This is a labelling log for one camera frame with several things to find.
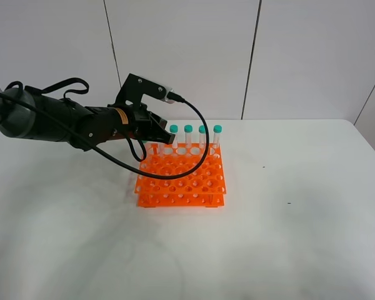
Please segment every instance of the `test tube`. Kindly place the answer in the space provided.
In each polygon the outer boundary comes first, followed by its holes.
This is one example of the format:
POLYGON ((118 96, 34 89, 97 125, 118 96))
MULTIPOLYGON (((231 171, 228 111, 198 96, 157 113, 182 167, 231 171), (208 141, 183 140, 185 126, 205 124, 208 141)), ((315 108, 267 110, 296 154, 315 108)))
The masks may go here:
POLYGON ((171 125, 169 127, 169 131, 175 134, 174 141, 172 142, 172 148, 177 149, 178 148, 178 125, 171 125))
POLYGON ((192 132, 193 127, 191 125, 185 125, 185 147, 189 149, 192 147, 192 132))
POLYGON ((161 142, 158 143, 158 155, 160 158, 163 158, 164 157, 164 149, 165 149, 165 145, 161 142))
POLYGON ((214 149, 219 147, 219 136, 221 135, 222 130, 223 127, 221 125, 214 126, 214 138, 212 139, 212 147, 214 149))
POLYGON ((199 148, 203 149, 206 146, 206 130, 203 125, 199 127, 199 148))

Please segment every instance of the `test tube cap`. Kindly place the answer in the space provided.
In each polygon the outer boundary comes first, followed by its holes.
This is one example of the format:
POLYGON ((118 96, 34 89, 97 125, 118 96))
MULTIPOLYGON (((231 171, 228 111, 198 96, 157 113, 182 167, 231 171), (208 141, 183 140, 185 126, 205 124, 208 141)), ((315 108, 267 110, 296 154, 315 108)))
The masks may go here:
POLYGON ((170 131, 171 133, 178 133, 178 125, 171 125, 171 126, 169 127, 169 131, 170 131))
POLYGON ((193 127, 191 125, 185 125, 185 133, 191 133, 193 131, 193 127))
POLYGON ((215 125, 214 126, 214 132, 215 133, 221 133, 223 130, 223 127, 221 125, 215 125))

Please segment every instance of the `tabletop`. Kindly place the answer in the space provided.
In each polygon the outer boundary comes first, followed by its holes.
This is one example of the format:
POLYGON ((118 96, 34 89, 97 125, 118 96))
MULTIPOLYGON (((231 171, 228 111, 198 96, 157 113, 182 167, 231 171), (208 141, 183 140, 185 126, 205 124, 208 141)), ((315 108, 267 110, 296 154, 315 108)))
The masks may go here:
MULTIPOLYGON (((199 121, 169 124, 198 139, 199 121)), ((137 207, 136 176, 95 152, 0 134, 0 299, 375 300, 375 152, 356 128, 215 124, 219 208, 137 207)))

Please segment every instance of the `cable connector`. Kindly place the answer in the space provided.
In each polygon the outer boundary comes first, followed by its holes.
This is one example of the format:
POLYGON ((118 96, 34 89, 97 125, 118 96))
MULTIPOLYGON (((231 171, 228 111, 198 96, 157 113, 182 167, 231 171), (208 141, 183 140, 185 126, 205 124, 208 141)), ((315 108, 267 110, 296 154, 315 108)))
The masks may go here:
POLYGON ((174 92, 168 92, 168 94, 167 94, 167 98, 169 99, 169 100, 173 100, 173 101, 175 101, 175 102, 179 102, 179 103, 185 103, 185 99, 182 97, 182 96, 180 96, 180 95, 178 95, 178 94, 175 94, 174 92))

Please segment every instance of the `test tube rack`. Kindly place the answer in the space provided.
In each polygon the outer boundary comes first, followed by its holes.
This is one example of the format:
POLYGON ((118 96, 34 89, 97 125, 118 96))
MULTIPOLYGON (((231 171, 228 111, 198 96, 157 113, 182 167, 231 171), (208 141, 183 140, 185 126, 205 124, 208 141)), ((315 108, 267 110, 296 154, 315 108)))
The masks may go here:
MULTIPOLYGON (((160 175, 184 173, 193 168, 201 159, 204 149, 198 143, 186 148, 179 143, 178 148, 165 145, 163 153, 157 144, 147 147, 147 158, 140 163, 140 170, 160 175)), ((209 152, 201 167, 192 174, 173 180, 158 180, 139 175, 135 193, 139 194, 137 205, 143 208, 164 206, 204 206, 217 208, 224 206, 226 194, 221 148, 209 145, 209 152)))

